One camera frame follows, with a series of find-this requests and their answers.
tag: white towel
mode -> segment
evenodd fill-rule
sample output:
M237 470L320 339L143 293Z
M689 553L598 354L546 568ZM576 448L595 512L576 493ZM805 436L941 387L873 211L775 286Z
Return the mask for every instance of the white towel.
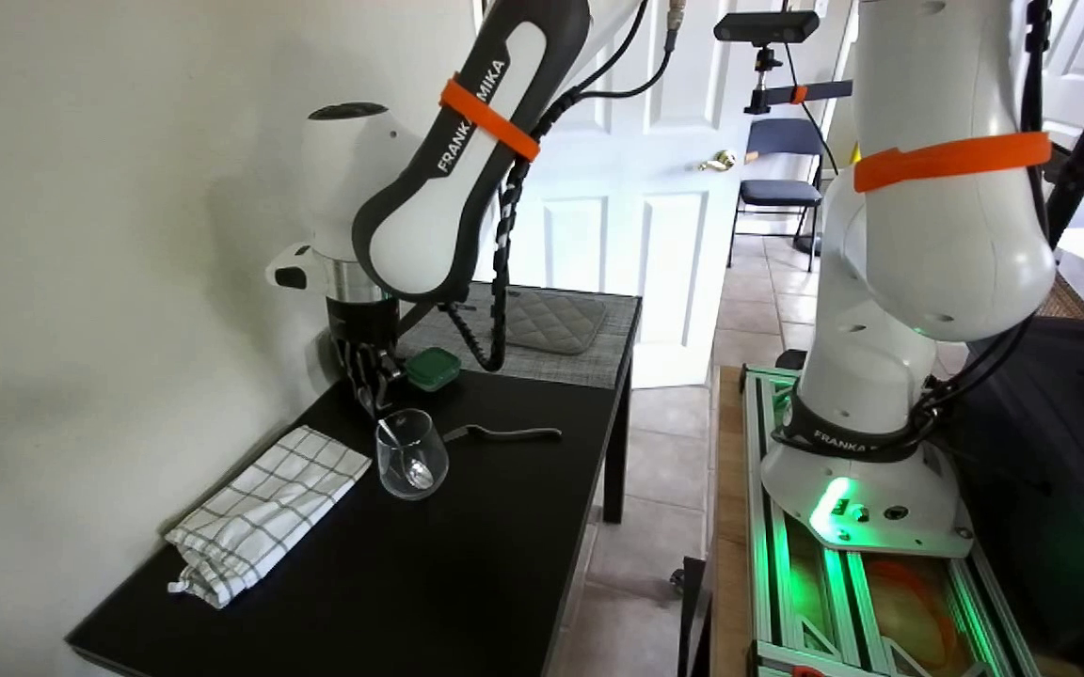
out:
M188 512L166 542L188 564L169 594L222 609L256 587L369 470L354 448L301 425Z

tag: floor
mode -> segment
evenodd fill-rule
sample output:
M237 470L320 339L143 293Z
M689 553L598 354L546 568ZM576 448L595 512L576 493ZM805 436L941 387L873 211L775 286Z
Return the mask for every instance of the floor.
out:
M787 237L738 237L723 286L715 365L772 365L809 346L817 275ZM711 391L632 395L625 523L587 527L580 579L557 636L557 677L674 677L670 572L711 538Z

